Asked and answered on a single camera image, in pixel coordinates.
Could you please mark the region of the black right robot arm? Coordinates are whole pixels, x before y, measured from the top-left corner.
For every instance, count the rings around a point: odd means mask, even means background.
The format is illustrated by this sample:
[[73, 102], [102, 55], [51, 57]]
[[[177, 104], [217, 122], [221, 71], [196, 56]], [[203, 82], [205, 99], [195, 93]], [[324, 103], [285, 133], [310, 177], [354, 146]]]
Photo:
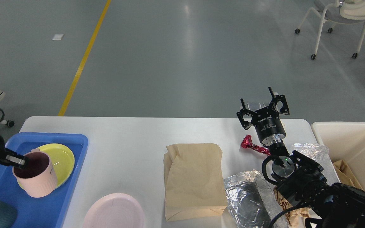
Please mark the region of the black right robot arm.
[[365, 228], [365, 191], [356, 187], [333, 183], [328, 185], [323, 167], [297, 150], [289, 153], [283, 139], [286, 136], [280, 115], [289, 115], [285, 95], [268, 88], [271, 102], [258, 110], [250, 110], [241, 99], [237, 117], [248, 130], [255, 127], [259, 141], [269, 155], [262, 162], [264, 179], [292, 205], [276, 215], [269, 227], [283, 215], [296, 209], [311, 208], [319, 218], [306, 218], [305, 227]]

